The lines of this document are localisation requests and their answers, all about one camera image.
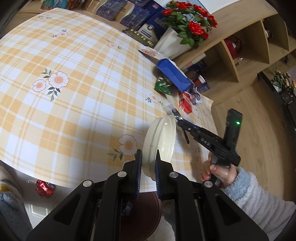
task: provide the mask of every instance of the plastic wrapper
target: plastic wrapper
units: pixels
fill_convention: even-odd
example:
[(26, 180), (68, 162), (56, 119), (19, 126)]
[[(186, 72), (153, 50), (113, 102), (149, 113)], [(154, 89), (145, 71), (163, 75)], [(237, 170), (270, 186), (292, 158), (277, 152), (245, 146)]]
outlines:
[(54, 193), (55, 186), (42, 180), (36, 182), (36, 192), (40, 197), (49, 198)]

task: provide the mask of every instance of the potted plant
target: potted plant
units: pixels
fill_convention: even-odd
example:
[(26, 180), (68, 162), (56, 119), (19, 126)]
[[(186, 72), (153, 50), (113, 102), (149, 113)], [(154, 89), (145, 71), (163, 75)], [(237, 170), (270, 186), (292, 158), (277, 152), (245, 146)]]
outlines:
[(217, 27), (213, 15), (201, 6), (188, 2), (171, 1), (163, 10), (168, 16), (164, 24), (167, 31), (154, 47), (155, 50), (173, 59), (206, 40), (212, 27)]

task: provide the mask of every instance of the artificial red rose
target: artificial red rose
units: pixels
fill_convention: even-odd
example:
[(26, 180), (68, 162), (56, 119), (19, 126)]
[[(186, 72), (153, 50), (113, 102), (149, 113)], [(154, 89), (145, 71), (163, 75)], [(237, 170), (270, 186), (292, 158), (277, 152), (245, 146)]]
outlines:
[(182, 2), (182, 3), (183, 3), (183, 5), (185, 5), (187, 7), (191, 7), (192, 6), (192, 4), (190, 2)]
[(208, 16), (208, 12), (207, 12), (207, 10), (205, 10), (205, 9), (202, 8), (201, 6), (198, 6), (198, 5), (194, 4), (193, 7), (194, 7), (195, 10), (198, 11), (202, 16), (204, 16), (204, 17), (207, 17), (207, 16)]
[(163, 15), (170, 15), (172, 12), (172, 9), (163, 10)]
[(208, 35), (207, 32), (204, 32), (204, 33), (202, 34), (202, 37), (203, 37), (204, 39), (207, 39), (207, 38), (209, 37), (209, 35)]
[(208, 15), (207, 19), (209, 20), (210, 24), (212, 27), (216, 28), (217, 27), (217, 21), (215, 20), (213, 15)]
[(179, 2), (179, 3), (177, 3), (177, 7), (179, 9), (189, 9), (189, 7), (187, 6), (187, 3), (186, 2)]
[(189, 21), (188, 27), (195, 35), (202, 35), (204, 33), (204, 30), (200, 27), (200, 24), (194, 23), (193, 21)]

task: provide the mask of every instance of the flower print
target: flower print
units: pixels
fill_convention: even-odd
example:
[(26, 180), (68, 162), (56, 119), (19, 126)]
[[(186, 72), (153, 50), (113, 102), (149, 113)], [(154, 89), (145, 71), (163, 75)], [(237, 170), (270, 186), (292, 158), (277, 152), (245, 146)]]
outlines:
[(113, 43), (111, 43), (111, 42), (109, 42), (108, 45), (109, 45), (111, 48), (114, 48), (114, 49), (117, 48), (117, 47), (115, 46), (115, 44), (113, 44)]
[(33, 83), (33, 87), (32, 89), (35, 91), (35, 92), (40, 92), (40, 91), (43, 91), (46, 87), (46, 82), (45, 80), (36, 80), (34, 83)]
[(137, 141), (130, 135), (123, 135), (119, 138), (118, 142), (122, 144), (119, 146), (119, 150), (125, 156), (132, 156), (137, 152)]
[(153, 101), (153, 102), (155, 102), (155, 103), (159, 103), (159, 101), (157, 100), (157, 97), (156, 97), (156, 95), (155, 94), (150, 94), (149, 95), (149, 97), (150, 97), (150, 99)]
[(61, 87), (67, 86), (67, 84), (69, 83), (69, 78), (68, 75), (59, 71), (56, 74), (51, 74), (48, 81), (52, 87), (59, 89)]
[(65, 32), (59, 32), (59, 33), (57, 33), (57, 35), (60, 37), (66, 37), (68, 34)]

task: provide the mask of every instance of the table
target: table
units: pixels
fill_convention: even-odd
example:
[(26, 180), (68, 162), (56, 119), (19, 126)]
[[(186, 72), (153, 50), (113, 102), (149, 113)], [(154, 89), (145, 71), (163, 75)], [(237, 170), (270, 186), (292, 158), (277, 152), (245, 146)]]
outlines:
[[(151, 122), (178, 106), (154, 90), (155, 65), (124, 33), (80, 13), (53, 9), (0, 40), (0, 160), (32, 177), (75, 188), (133, 160)], [(216, 133), (212, 101), (190, 114)], [(172, 165), (189, 179), (208, 151), (177, 132)], [(141, 191), (156, 190), (142, 175)]]

